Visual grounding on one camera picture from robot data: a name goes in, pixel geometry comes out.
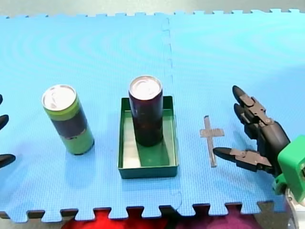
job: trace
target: blue foam mat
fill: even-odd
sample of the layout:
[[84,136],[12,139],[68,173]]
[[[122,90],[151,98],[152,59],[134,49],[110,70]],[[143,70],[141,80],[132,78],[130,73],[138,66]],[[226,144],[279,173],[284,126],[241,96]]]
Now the blue foam mat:
[[[44,210],[44,222],[60,221],[60,210],[78,209],[77,220],[94,218],[94,208],[143,206],[143,217],[160,216],[159,206],[193,215],[193,204],[210,204],[211,215],[226,214],[225,203],[242,203],[243,213],[259,211],[257,201],[282,197],[272,177],[217,159],[210,168],[203,117],[225,137],[215,146],[255,147],[233,112],[231,87],[255,95],[291,139],[303,133],[303,111],[295,98],[305,70],[304,14],[254,12],[224,15],[177,13],[126,17],[18,17],[0,19],[1,113],[10,115],[0,132],[1,153],[16,161],[0,170],[0,211],[15,222]],[[141,74],[161,79],[173,95],[180,167],[177,177],[122,180],[117,169],[121,97]],[[41,106],[50,85],[66,83],[79,93],[95,136],[83,156],[65,151]]]

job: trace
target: green tray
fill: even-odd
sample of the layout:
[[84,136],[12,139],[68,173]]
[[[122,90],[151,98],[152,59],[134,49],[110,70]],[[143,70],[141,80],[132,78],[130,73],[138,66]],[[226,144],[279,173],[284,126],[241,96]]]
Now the green tray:
[[176,151],[171,96],[163,97],[163,141],[152,147],[136,143],[129,98],[122,98],[118,168],[123,179],[176,176]]

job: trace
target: gray cross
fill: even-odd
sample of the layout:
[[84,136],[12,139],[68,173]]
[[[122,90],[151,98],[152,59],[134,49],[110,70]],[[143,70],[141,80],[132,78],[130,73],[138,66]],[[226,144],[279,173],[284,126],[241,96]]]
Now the gray cross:
[[224,130],[223,129],[211,129],[211,124],[210,124],[210,119],[209,116],[205,116],[204,119],[204,127],[205,129],[200,130],[200,136],[201,137],[206,137],[206,141],[208,143],[208,150],[209,150],[209,156],[210,156],[210,162],[211,162],[211,167],[216,167],[216,158],[213,153],[213,137],[222,137],[224,136]]

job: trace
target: white floor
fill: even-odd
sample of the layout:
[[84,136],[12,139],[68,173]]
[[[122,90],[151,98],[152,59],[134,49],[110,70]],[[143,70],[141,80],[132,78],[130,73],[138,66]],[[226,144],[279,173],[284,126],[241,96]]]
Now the white floor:
[[[211,13],[213,10],[257,9],[269,11],[270,8],[298,8],[305,11],[305,0],[0,0],[0,15],[54,15],[65,13],[69,15],[107,13],[114,15],[126,12],[130,15],[135,12],[173,13],[175,11],[193,12],[204,10]],[[0,229],[60,229],[63,223],[42,224],[39,220],[30,220],[26,224],[14,224],[9,220],[0,219]]]

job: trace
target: dark red can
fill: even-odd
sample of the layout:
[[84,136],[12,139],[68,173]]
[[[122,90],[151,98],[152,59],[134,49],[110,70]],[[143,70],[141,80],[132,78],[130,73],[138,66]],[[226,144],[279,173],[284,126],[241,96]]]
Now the dark red can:
[[134,134],[137,143],[153,146],[163,139],[163,89],[152,76],[135,78],[129,87]]

